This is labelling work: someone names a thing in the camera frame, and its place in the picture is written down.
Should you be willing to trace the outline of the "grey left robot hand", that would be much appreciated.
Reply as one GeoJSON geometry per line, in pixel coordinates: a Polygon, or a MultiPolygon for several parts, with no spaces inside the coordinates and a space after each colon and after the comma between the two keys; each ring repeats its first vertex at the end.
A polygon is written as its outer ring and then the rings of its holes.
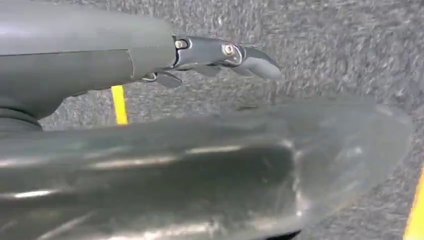
{"type": "Polygon", "coordinates": [[[174,71],[215,76],[229,68],[274,80],[266,53],[226,40],[173,35],[157,18],[31,0],[0,3],[0,106],[35,119],[88,91],[132,82],[167,88],[174,71]]]}

